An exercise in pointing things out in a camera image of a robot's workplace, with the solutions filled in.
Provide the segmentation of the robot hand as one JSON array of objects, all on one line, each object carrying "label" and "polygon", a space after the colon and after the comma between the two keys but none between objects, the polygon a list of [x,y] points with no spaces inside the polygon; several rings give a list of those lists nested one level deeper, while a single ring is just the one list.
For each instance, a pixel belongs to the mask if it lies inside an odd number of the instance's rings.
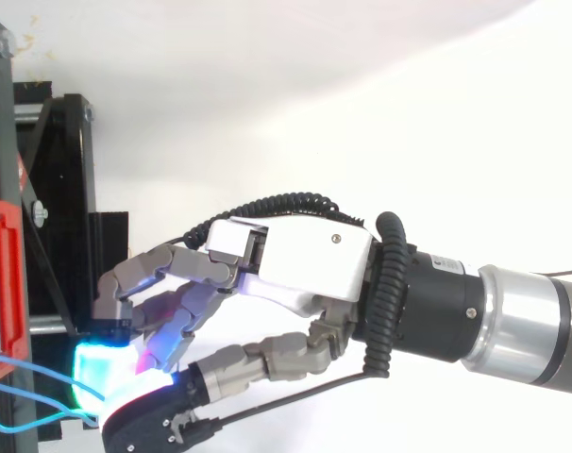
[{"label": "robot hand", "polygon": [[[93,405],[108,452],[183,452],[212,437],[198,408],[260,380],[325,372],[358,323],[373,237],[362,226],[307,214],[216,220],[187,246],[162,244],[103,274],[94,340],[75,376],[104,396]],[[177,370],[194,334],[234,294],[311,320],[290,332],[229,345]]]}]

